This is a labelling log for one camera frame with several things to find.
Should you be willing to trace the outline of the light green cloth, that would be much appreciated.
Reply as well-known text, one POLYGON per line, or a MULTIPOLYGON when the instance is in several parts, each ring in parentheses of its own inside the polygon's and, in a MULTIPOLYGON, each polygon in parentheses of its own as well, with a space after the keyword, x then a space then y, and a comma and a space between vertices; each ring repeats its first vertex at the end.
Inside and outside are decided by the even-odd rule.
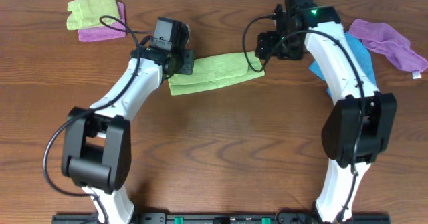
POLYGON ((227 53, 196 59, 191 75, 175 74, 168 83, 171 95, 178 96, 224 88, 262 76, 265 72, 253 71, 244 53, 227 53))

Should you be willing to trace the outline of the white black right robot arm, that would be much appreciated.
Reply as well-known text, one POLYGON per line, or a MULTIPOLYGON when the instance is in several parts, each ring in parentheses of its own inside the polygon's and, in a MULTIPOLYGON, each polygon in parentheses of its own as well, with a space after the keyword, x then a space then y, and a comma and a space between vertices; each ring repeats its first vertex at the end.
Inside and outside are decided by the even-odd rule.
POLYGON ((330 89, 332 111, 322 128, 328 169, 309 213, 287 212, 281 223, 389 223, 387 214, 355 214, 352 204, 364 174, 387 148, 397 101, 380 92, 361 68, 332 6, 314 0, 284 0, 269 19, 273 31, 257 38, 255 55, 300 60, 305 52, 318 63, 330 89))

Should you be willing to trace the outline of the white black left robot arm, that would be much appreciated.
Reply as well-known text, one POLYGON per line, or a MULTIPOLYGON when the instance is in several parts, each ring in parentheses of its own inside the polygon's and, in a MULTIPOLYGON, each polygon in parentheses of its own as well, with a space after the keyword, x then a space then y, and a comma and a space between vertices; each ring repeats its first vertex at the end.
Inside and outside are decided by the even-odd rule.
POLYGON ((175 74, 191 75, 187 24, 159 17, 153 35, 136 43, 113 87, 89 108, 73 108, 65 132, 62 174, 90 196, 99 223, 131 223, 135 207, 124 183, 131 166, 134 117, 149 95, 175 74))

